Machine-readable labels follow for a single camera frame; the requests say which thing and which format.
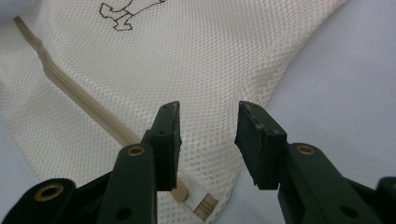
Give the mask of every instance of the mesh bag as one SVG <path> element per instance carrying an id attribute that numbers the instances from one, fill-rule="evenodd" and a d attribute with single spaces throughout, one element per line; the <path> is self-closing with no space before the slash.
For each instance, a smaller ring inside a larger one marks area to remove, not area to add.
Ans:
<path id="1" fill-rule="evenodd" d="M 290 60 L 344 0 L 39 1 L 0 25 L 0 110 L 42 180 L 80 186 L 112 169 L 125 143 L 87 115 L 48 73 L 139 140 L 158 108 L 180 101 L 179 171 L 219 201 L 241 163 L 240 100 L 265 105 Z M 159 193 L 159 223 L 202 223 Z"/>

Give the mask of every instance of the fabric seam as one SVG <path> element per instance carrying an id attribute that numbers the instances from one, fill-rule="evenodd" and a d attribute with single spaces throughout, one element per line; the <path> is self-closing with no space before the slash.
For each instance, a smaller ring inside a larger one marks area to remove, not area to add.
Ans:
<path id="1" fill-rule="evenodd" d="M 55 84 L 55 86 L 72 99 L 123 147 L 140 142 L 140 139 L 136 134 L 100 105 L 55 64 L 47 50 L 44 48 L 41 40 L 39 40 L 29 30 L 20 17 L 15 18 L 14 22 L 25 40 L 37 53 L 38 58 L 43 65 L 45 75 L 53 84 Z"/>

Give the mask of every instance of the screw hole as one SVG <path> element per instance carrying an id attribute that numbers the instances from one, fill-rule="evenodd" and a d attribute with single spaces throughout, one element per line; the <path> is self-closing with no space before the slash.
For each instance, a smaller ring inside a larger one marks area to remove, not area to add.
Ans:
<path id="1" fill-rule="evenodd" d="M 131 214 L 132 214 L 131 209 L 129 209 L 129 208 L 121 208 L 116 214 L 116 219 L 125 220 L 128 217 L 130 217 Z"/>
<path id="2" fill-rule="evenodd" d="M 35 194 L 35 200 L 38 202 L 46 202 L 58 197 L 62 191 L 64 191 L 63 185 L 58 183 L 48 184 Z"/>
<path id="3" fill-rule="evenodd" d="M 312 147 L 306 147 L 306 146 L 297 146 L 297 150 L 304 155 L 307 156 L 312 156 L 315 154 L 315 150 Z"/>
<path id="4" fill-rule="evenodd" d="M 57 189 L 56 188 L 50 188 L 50 189 L 45 189 L 42 193 L 41 196 L 43 197 L 48 197 L 54 193 L 56 193 Z"/>
<path id="5" fill-rule="evenodd" d="M 353 209 L 353 208 L 351 208 L 351 207 L 348 207 L 348 206 L 341 206 L 341 207 L 340 207 L 340 210 L 341 210 L 341 212 L 342 212 L 344 215 L 346 215 L 347 217 L 353 217 L 353 218 L 355 218 L 355 217 L 358 217 L 358 216 L 359 216 L 359 213 L 358 213 L 355 209 Z"/>
<path id="6" fill-rule="evenodd" d="M 140 156 L 145 153 L 145 149 L 143 147 L 132 147 L 127 153 L 129 156 Z"/>

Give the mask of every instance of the black line drawing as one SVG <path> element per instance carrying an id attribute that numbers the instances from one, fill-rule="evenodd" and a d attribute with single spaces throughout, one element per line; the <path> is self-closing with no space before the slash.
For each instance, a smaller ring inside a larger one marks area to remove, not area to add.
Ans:
<path id="1" fill-rule="evenodd" d="M 100 15 L 107 19 L 113 20 L 116 25 L 113 28 L 116 31 L 132 30 L 130 19 L 149 7 L 164 3 L 166 0 L 131 0 L 125 7 L 120 10 L 114 10 L 113 7 L 102 3 L 99 9 Z"/>

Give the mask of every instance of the brass screw insert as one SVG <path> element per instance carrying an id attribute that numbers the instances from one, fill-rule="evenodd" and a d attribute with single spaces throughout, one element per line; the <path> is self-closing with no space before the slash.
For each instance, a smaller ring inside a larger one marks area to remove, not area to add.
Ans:
<path id="1" fill-rule="evenodd" d="M 312 147 L 308 146 L 297 146 L 297 150 L 304 155 L 312 156 L 315 154 L 315 150 Z"/>
<path id="2" fill-rule="evenodd" d="M 128 156 L 132 156 L 132 157 L 140 156 L 143 153 L 145 153 L 145 149 L 143 147 L 131 147 L 128 149 L 127 153 Z"/>
<path id="3" fill-rule="evenodd" d="M 35 194 L 35 200 L 46 202 L 58 197 L 64 191 L 64 186 L 58 183 L 48 184 Z"/>

